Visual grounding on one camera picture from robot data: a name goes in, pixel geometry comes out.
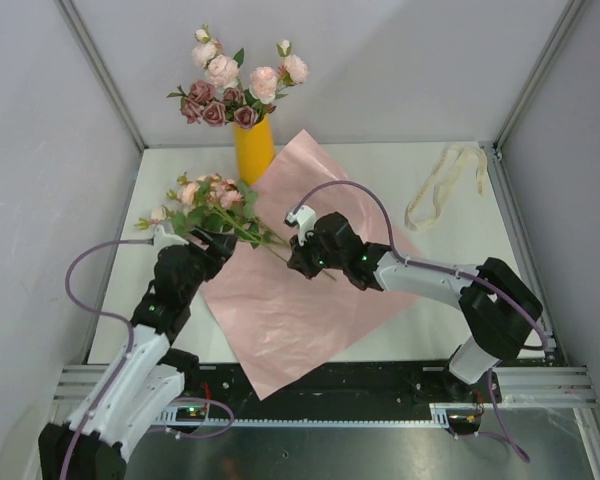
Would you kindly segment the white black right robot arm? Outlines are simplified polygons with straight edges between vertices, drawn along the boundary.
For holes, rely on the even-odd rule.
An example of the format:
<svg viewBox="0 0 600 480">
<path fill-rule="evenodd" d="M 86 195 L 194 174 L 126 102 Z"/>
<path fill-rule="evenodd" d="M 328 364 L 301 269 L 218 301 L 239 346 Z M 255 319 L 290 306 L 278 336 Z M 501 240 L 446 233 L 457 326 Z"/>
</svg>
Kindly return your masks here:
<svg viewBox="0 0 600 480">
<path fill-rule="evenodd" d="M 500 259 L 457 266 L 408 258 L 393 245 L 362 241 L 342 214 L 318 217 L 307 206 L 288 213 L 284 222 L 297 231 L 287 265 L 305 278 L 338 270 L 361 291 L 415 294 L 462 313 L 470 336 L 434 384 L 435 393 L 453 401 L 468 400 L 485 373 L 516 359 L 537 328 L 541 302 Z"/>
</svg>

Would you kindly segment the purple pink wrapping paper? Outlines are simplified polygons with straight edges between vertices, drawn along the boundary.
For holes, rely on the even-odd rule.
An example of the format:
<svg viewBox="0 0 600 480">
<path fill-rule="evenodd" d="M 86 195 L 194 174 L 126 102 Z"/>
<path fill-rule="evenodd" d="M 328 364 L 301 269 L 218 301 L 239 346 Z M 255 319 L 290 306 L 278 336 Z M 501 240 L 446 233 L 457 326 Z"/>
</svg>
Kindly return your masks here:
<svg viewBox="0 0 600 480">
<path fill-rule="evenodd" d="M 256 212 L 289 239 L 284 218 L 317 185 L 317 214 L 342 213 L 364 240 L 384 243 L 382 214 L 363 192 L 344 186 L 344 170 L 305 131 L 297 134 L 258 180 Z M 289 269 L 289 255 L 239 244 L 203 298 L 222 332 L 200 355 L 209 363 L 238 362 L 264 399 L 412 307 L 407 293 L 360 291 L 340 272 L 312 280 Z"/>
</svg>

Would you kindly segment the pink artificial flower bunch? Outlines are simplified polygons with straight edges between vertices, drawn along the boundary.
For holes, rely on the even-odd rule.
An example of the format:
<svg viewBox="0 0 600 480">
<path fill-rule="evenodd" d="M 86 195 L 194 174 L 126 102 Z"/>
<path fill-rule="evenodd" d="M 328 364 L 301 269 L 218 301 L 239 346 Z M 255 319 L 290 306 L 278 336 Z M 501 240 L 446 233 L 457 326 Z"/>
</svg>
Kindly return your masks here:
<svg viewBox="0 0 600 480">
<path fill-rule="evenodd" d="M 289 249 L 289 241 L 276 233 L 255 212 L 258 193 L 242 180 L 219 174 L 196 180 L 185 173 L 177 178 L 178 188 L 166 192 L 167 202 L 152 209 L 134 224 L 138 230 L 162 225 L 184 235 L 199 227 L 211 233 L 234 234 L 240 242 L 273 254 Z"/>
</svg>

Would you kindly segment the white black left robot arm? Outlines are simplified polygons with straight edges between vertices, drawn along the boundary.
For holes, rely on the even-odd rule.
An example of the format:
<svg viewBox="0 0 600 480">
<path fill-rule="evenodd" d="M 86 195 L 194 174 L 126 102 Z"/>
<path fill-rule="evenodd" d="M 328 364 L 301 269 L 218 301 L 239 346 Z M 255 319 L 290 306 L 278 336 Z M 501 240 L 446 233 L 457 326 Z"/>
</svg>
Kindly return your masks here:
<svg viewBox="0 0 600 480">
<path fill-rule="evenodd" d="M 184 236 L 155 230 L 153 277 L 121 347 L 79 406 L 38 437 L 45 479 L 122 479 L 133 451 L 161 412 L 201 387 L 199 359 L 173 344 L 191 316 L 200 287 L 231 258 L 238 238 L 200 227 Z"/>
</svg>

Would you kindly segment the light pink rose stem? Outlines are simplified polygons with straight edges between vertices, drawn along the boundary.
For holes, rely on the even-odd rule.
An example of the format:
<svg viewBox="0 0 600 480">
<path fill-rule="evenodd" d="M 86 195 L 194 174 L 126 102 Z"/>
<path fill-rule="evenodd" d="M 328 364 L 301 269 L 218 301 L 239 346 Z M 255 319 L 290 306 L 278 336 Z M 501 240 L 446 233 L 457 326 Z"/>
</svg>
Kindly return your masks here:
<svg viewBox="0 0 600 480">
<path fill-rule="evenodd" d="M 241 48 L 230 55 L 206 24 L 194 32 L 194 38 L 196 45 L 191 50 L 191 60 L 204 71 L 207 81 L 220 90 L 239 87 L 245 50 Z"/>
</svg>

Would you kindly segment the cream ribbon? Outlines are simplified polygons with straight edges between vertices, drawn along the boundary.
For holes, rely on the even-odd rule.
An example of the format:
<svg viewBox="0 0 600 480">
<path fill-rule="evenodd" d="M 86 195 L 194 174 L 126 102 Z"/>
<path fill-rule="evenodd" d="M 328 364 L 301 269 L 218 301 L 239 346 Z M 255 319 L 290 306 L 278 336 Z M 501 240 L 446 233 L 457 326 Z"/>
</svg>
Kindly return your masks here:
<svg viewBox="0 0 600 480">
<path fill-rule="evenodd" d="M 461 144 L 448 145 L 442 150 L 426 180 L 406 206 L 404 225 L 414 232 L 432 228 L 439 221 L 457 182 L 471 162 L 475 163 L 477 194 L 484 197 L 488 168 L 488 157 L 484 150 L 479 147 L 469 147 Z M 416 210 L 429 191 L 431 191 L 433 210 L 426 218 L 416 219 Z"/>
</svg>

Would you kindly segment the pale pink rose stem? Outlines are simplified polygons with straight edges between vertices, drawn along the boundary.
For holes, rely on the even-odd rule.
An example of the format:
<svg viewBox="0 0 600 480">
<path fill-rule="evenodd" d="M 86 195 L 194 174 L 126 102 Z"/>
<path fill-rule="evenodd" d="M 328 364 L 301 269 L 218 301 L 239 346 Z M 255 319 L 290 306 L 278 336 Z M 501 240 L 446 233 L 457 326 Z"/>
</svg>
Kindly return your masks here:
<svg viewBox="0 0 600 480">
<path fill-rule="evenodd" d="M 275 109 L 275 101 L 285 98 L 287 89 L 304 84 L 309 77 L 307 63 L 293 52 L 293 44 L 284 39 L 276 44 L 280 64 L 277 67 L 257 67 L 250 75 L 247 89 L 253 102 L 250 107 L 260 117 Z"/>
</svg>

